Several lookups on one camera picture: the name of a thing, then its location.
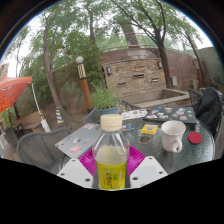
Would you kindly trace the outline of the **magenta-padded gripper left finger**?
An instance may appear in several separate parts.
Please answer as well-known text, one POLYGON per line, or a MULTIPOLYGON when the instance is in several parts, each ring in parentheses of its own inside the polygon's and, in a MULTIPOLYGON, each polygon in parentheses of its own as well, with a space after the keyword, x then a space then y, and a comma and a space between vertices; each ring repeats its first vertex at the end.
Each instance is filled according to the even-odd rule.
POLYGON ((70 159, 58 176, 84 188, 92 188, 96 174, 96 163, 92 150, 88 150, 78 159, 70 159))

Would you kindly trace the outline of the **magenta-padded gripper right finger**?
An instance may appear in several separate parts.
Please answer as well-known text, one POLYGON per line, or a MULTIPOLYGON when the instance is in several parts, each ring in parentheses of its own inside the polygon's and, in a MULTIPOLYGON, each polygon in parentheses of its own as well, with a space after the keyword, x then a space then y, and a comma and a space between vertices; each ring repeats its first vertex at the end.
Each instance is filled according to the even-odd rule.
POLYGON ((167 172, 153 156, 144 156, 134 147, 129 150, 127 173, 131 188, 140 188, 167 176, 167 172))

